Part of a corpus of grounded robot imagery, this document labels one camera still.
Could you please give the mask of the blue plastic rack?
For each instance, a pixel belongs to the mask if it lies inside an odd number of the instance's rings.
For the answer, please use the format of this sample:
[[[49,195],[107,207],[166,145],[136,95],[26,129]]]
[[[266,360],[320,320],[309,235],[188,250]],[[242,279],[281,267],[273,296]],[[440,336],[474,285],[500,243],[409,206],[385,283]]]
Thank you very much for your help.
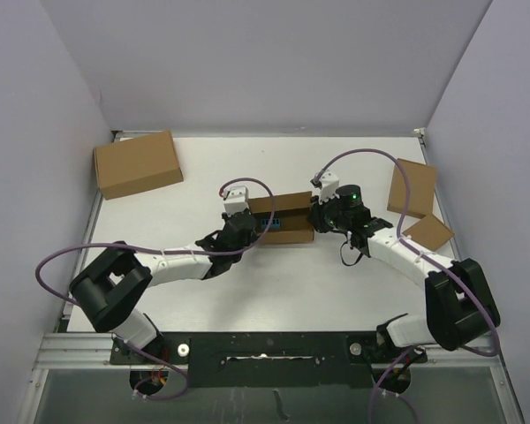
[[[281,230],[281,220],[279,218],[273,218],[272,220],[269,220],[268,217],[262,218],[260,220],[260,230],[265,231],[265,229],[269,227],[270,231],[280,231]]]

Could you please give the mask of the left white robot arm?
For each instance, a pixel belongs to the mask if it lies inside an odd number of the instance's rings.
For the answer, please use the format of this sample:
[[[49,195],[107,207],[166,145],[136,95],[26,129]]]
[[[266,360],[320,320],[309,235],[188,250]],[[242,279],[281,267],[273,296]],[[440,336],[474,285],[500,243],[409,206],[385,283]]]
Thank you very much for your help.
[[[101,252],[70,283],[70,294],[98,333],[112,333],[131,343],[143,363],[156,360],[163,337],[136,305],[150,287],[179,280],[222,275],[257,240],[257,220],[250,211],[224,218],[220,231],[208,234],[177,254],[140,254],[123,245]]]

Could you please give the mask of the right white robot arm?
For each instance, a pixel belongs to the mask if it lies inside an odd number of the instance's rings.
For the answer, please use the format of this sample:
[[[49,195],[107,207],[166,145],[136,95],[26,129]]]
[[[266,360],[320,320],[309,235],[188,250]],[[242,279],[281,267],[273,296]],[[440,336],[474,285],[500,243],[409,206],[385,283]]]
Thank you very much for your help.
[[[376,353],[396,360],[406,348],[440,345],[446,351],[467,348],[501,322],[481,265],[456,261],[398,235],[392,223],[372,216],[357,185],[343,185],[327,198],[311,199],[308,221],[318,233],[344,236],[344,245],[360,258],[378,260],[421,288],[425,312],[402,313],[377,328]]]

